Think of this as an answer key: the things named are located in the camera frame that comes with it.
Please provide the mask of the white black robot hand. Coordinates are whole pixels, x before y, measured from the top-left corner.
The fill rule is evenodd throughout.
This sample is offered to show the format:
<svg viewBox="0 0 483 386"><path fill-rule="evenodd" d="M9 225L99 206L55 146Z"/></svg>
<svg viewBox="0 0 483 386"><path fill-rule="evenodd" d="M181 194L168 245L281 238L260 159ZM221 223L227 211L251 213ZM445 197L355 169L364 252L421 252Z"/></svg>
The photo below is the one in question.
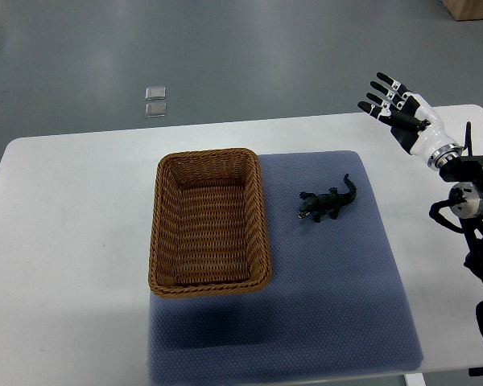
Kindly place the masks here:
<svg viewBox="0 0 483 386"><path fill-rule="evenodd" d="M382 72L377 78L370 82L375 92L367 93L357 106L388 125L408 154L420 157L433 170L461 155L462 147L447 135L443 120L421 95Z"/></svg>

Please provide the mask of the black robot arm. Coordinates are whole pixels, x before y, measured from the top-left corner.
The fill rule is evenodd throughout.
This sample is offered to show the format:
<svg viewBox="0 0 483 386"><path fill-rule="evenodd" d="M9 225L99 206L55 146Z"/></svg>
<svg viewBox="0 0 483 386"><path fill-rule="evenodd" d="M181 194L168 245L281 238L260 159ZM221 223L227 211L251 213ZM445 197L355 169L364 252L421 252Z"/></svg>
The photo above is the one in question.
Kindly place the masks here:
<svg viewBox="0 0 483 386"><path fill-rule="evenodd" d="M455 185L445 200L432 204L429 216L464 236L469 248L464 266L483 282L483 155L473 154L470 122L464 139L466 155L445 154L439 162L440 177Z"/></svg>

